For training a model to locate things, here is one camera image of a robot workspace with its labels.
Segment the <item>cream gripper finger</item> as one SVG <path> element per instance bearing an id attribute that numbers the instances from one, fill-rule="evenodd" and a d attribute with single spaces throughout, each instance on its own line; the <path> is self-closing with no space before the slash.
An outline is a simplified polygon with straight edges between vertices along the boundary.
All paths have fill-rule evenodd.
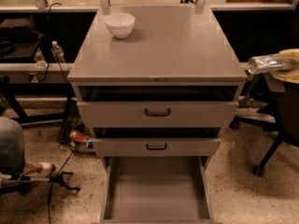
<path id="1" fill-rule="evenodd" d="M 284 49 L 278 53 L 278 58 L 284 62 L 299 63 L 299 49 Z"/>
<path id="2" fill-rule="evenodd" d="M 291 71 L 272 71 L 271 76 L 281 81 L 299 84 L 299 69 Z"/>

